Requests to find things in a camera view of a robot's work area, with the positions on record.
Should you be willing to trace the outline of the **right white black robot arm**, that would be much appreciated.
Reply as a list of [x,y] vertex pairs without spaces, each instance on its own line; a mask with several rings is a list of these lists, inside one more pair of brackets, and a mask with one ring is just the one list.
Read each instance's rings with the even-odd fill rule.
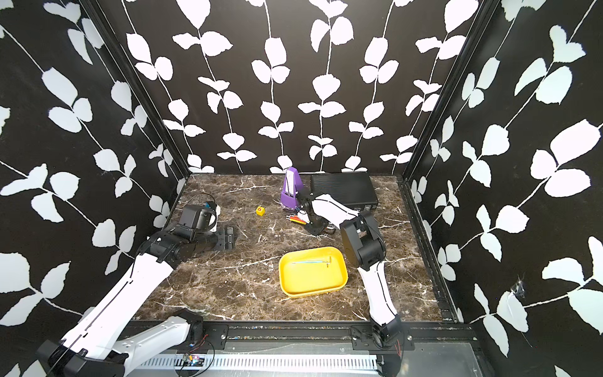
[[342,237],[344,254],[358,270],[369,302],[373,338],[378,347],[398,346],[404,333],[385,274],[386,243],[369,210],[358,211],[339,203],[329,194],[315,196],[307,189],[296,194],[313,229],[333,225]]

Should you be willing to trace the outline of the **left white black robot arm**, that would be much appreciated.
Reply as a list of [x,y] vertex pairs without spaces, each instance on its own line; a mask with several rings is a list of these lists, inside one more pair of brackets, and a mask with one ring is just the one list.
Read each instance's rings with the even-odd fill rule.
[[120,340],[130,319],[182,262],[204,251],[227,251],[236,235],[176,225],[149,237],[119,282],[68,331],[60,342],[47,340],[36,356],[48,376],[127,376],[171,347],[204,342],[204,319],[182,309],[158,325]]

